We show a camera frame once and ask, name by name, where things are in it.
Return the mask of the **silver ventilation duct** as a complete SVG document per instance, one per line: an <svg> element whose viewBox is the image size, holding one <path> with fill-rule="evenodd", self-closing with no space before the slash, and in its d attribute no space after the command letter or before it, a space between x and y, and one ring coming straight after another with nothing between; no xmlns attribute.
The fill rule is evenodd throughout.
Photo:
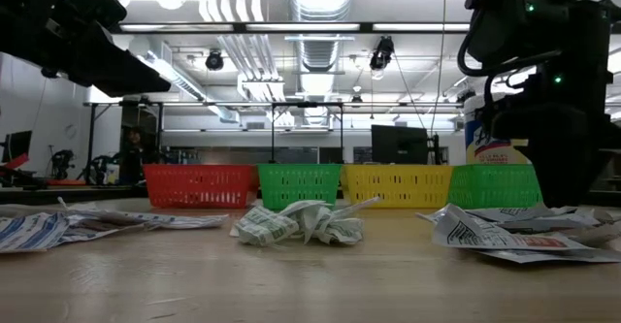
<svg viewBox="0 0 621 323"><path fill-rule="evenodd" d="M291 17L296 22L342 22L347 19L352 0L290 0ZM333 92L339 56L338 34L303 35L296 43L299 87L305 99L326 102Z"/></svg>

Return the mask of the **black table edge rail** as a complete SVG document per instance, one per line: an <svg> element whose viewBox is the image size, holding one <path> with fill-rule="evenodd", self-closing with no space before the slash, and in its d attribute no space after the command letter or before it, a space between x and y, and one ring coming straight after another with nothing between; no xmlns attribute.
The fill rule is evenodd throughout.
<svg viewBox="0 0 621 323"><path fill-rule="evenodd" d="M20 204L42 206L55 204L61 197L65 202L88 202L115 199L146 198L147 191L141 187L84 187L50 188L40 190L11 190L0 188L0 205ZM586 206L613 207L621 209L621 192L591 190L582 200Z"/></svg>

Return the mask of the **black overhead frame beam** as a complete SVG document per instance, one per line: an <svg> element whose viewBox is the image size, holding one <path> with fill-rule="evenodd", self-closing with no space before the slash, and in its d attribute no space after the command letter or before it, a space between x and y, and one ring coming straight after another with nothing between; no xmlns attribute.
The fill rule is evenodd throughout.
<svg viewBox="0 0 621 323"><path fill-rule="evenodd" d="M154 22L121 23L114 34L464 34L459 22Z"/></svg>

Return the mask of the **Lysol wipes canister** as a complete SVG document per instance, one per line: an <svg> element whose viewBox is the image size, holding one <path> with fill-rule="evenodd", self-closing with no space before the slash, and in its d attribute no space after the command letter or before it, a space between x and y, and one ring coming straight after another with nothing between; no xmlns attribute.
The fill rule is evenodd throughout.
<svg viewBox="0 0 621 323"><path fill-rule="evenodd" d="M475 95L465 101L465 146L468 164L529 164L528 158L516 149L526 140L497 139L483 129L476 111L484 107L484 96Z"/></svg>

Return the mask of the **red flat object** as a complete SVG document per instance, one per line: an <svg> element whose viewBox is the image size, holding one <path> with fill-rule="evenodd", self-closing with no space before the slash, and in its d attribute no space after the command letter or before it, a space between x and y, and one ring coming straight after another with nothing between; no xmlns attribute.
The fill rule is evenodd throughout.
<svg viewBox="0 0 621 323"><path fill-rule="evenodd" d="M0 171L15 170L21 167L22 165L24 165L25 163L27 163L28 161L29 161L28 154L27 153L21 154L20 156L9 161L8 163L4 165L0 165Z"/></svg>

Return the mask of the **red plastic basket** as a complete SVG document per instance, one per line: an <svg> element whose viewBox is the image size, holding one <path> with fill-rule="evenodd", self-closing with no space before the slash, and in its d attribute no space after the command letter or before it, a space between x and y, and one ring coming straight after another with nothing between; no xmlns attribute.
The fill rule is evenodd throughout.
<svg viewBox="0 0 621 323"><path fill-rule="evenodd" d="M257 198L255 165L144 165L147 194L157 209L245 209Z"/></svg>

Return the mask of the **black background workstation frame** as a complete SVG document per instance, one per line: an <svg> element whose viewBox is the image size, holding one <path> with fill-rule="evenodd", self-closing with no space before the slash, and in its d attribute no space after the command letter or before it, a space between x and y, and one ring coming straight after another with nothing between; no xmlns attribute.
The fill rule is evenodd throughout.
<svg viewBox="0 0 621 323"><path fill-rule="evenodd" d="M263 115L244 116L241 123L222 123L218 116L203 107L189 107L189 115L181 113L181 107L164 110L164 132L161 139L164 146L207 149L209 147L246 147L257 153L262 147L267 149L260 163L275 157L278 162L285 160L276 150L281 147L321 147L333 148L339 159L347 163L354 161L356 147L372 145L370 129L340 129L332 132L325 129L296 129L285 132L273 130L271 121ZM93 142L92 156L119 151L121 143L121 107L107 107L100 104L95 120L84 121L84 140Z"/></svg>

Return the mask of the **black computer monitor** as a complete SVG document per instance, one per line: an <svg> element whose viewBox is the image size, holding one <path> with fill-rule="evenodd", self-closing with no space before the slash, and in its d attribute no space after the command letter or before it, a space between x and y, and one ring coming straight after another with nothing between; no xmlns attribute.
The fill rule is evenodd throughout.
<svg viewBox="0 0 621 323"><path fill-rule="evenodd" d="M428 163L428 135L422 128L372 125L372 158L383 164Z"/></svg>
<svg viewBox="0 0 621 323"><path fill-rule="evenodd" d="M21 131L7 134L3 141L0 141L2 148L2 163L9 163L22 154L29 152L32 138L32 131Z"/></svg>

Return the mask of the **green plastic basket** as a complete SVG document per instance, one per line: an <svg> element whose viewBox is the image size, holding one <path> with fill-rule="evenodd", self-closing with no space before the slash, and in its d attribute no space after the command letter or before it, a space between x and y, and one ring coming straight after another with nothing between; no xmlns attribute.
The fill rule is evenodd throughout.
<svg viewBox="0 0 621 323"><path fill-rule="evenodd" d="M340 183L340 164L259 164L263 206L284 210L290 204L318 200L334 204Z"/></svg>
<svg viewBox="0 0 621 323"><path fill-rule="evenodd" d="M453 169L447 202L463 210L530 208L542 201L528 164L463 165Z"/></svg>

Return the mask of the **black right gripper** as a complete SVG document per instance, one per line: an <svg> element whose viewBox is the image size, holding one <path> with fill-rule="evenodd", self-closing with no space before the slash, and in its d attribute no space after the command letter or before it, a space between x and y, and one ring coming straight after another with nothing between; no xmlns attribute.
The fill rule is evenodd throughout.
<svg viewBox="0 0 621 323"><path fill-rule="evenodd" d="M530 115L529 159L544 203L550 208L577 206L605 168L605 152L621 153L621 126L604 112L558 103L536 105ZM554 152L563 145L584 153L572 168L566 202L562 161Z"/></svg>

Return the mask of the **person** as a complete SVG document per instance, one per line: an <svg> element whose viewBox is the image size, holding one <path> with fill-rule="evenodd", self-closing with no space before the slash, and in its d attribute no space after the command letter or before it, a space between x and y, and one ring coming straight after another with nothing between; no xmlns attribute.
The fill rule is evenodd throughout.
<svg viewBox="0 0 621 323"><path fill-rule="evenodd" d="M119 154L119 183L134 185L143 179L145 147L142 129L132 127L127 132L126 142Z"/></svg>

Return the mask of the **yellow plastic basket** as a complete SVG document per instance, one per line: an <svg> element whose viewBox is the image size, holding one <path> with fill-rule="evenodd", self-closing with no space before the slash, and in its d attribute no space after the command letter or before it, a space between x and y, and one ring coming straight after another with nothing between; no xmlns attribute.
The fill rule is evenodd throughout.
<svg viewBox="0 0 621 323"><path fill-rule="evenodd" d="M343 197L351 204L379 198L376 209L440 209L452 173L447 165L343 165Z"/></svg>

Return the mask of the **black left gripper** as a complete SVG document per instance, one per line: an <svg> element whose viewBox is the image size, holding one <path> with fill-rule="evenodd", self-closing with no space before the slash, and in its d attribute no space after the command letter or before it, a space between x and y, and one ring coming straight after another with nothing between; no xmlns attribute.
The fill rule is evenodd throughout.
<svg viewBox="0 0 621 323"><path fill-rule="evenodd" d="M18 17L18 57L57 69L70 81L95 86L111 97L167 92L171 84L117 47L97 21L83 19L73 7L27 7Z"/></svg>

